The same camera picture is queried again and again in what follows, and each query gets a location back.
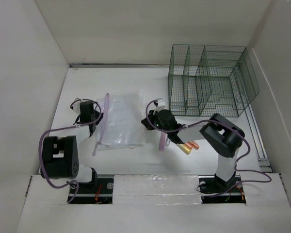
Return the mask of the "pink highlighter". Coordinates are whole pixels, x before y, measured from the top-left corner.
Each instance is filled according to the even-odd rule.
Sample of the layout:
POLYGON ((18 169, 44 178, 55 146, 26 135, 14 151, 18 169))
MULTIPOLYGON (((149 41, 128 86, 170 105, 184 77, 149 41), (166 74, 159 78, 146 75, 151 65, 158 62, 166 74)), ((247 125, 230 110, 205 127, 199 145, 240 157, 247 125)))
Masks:
POLYGON ((164 148, 165 148, 165 133, 161 132, 160 143, 159 143, 159 151, 164 151, 164 148))

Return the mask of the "orange highlighter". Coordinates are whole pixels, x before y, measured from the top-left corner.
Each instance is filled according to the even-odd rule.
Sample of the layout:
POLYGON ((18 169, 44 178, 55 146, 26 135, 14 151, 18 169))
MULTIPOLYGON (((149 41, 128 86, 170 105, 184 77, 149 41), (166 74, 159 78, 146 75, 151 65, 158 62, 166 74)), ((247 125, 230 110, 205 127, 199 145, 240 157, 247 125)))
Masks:
POLYGON ((188 144, 195 150, 199 149, 199 145, 195 141, 189 141, 188 144))

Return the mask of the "yellow highlighter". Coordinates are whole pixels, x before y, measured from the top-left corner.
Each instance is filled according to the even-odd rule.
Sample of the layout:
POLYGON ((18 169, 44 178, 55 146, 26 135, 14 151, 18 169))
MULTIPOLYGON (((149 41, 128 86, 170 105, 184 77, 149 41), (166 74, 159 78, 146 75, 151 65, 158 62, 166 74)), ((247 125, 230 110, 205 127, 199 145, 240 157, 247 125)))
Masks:
POLYGON ((177 146, 187 155, 189 155, 192 151, 192 146, 187 144, 177 144, 177 146))

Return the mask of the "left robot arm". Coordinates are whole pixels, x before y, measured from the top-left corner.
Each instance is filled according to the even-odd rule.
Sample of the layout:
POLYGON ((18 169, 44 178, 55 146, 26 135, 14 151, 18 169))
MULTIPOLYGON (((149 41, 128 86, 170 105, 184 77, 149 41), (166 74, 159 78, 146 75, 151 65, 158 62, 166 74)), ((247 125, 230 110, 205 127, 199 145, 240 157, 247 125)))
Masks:
POLYGON ((73 125, 47 130, 39 139, 41 176, 55 189, 78 186, 75 180, 80 169, 78 144, 90 138, 103 119, 98 102, 90 99, 75 100, 70 108, 75 103, 80 104, 80 114, 73 125))

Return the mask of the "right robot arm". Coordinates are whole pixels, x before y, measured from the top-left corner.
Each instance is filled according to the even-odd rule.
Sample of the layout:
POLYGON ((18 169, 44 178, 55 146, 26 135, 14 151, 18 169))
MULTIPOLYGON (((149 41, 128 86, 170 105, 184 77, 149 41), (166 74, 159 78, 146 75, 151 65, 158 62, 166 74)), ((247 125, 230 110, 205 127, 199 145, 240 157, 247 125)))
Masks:
POLYGON ((185 126, 176 121, 171 111, 163 109, 159 112, 151 110, 141 124, 148 131, 158 130, 167 134, 171 142, 184 145, 195 141, 201 135, 218 153, 218 167, 214 175, 214 185, 220 191, 232 186, 235 177, 236 154, 243 143, 245 133, 238 126, 219 113, 213 114, 206 124, 185 126))

